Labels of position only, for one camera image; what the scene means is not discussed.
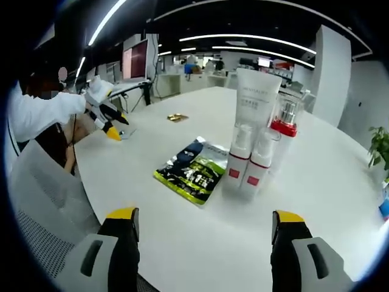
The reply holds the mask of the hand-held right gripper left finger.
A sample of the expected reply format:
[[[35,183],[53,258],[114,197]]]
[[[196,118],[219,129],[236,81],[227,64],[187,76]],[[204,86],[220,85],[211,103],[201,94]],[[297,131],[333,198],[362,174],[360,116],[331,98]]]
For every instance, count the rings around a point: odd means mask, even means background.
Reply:
[[[66,256],[56,283],[61,291],[136,291],[140,261],[139,208],[108,214]]]

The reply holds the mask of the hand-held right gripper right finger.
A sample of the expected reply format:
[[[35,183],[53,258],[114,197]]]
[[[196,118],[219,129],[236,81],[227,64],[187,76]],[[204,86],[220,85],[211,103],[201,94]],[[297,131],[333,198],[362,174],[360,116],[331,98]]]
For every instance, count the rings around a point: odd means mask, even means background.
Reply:
[[[346,291],[343,258],[292,212],[273,211],[270,264],[273,291]]]

